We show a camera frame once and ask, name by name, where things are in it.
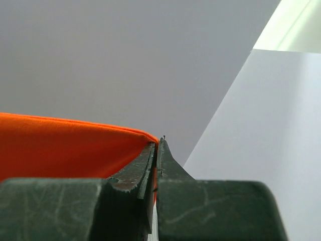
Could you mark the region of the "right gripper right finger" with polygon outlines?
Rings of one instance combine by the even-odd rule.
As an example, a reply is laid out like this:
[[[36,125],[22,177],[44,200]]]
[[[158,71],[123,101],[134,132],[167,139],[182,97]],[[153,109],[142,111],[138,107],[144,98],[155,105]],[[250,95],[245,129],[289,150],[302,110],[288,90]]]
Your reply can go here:
[[[287,240],[270,189],[262,182],[196,180],[173,158],[165,139],[157,151],[159,240]]]

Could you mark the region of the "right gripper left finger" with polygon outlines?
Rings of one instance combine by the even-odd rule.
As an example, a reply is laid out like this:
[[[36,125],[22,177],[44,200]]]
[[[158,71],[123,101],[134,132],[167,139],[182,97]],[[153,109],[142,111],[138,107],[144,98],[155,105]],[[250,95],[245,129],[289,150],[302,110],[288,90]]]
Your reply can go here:
[[[155,162],[150,143],[109,178],[3,181],[1,240],[147,240]]]

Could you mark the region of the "orange t shirt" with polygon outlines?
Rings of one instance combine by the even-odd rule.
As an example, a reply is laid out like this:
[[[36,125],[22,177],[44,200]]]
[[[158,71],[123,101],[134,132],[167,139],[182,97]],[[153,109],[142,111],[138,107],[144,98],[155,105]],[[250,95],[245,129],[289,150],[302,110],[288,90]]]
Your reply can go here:
[[[158,139],[141,130],[1,113],[1,179],[107,178]]]

